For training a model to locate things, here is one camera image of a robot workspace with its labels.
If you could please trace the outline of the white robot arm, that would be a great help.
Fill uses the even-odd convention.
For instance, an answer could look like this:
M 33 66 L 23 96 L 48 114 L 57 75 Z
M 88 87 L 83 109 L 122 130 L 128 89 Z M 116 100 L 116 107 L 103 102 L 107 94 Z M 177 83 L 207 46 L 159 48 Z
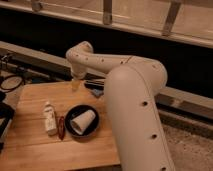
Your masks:
M 97 54 L 83 41 L 66 52 L 71 75 L 89 68 L 106 75 L 104 98 L 123 171 L 176 171 L 155 103 L 167 71 L 154 59 Z

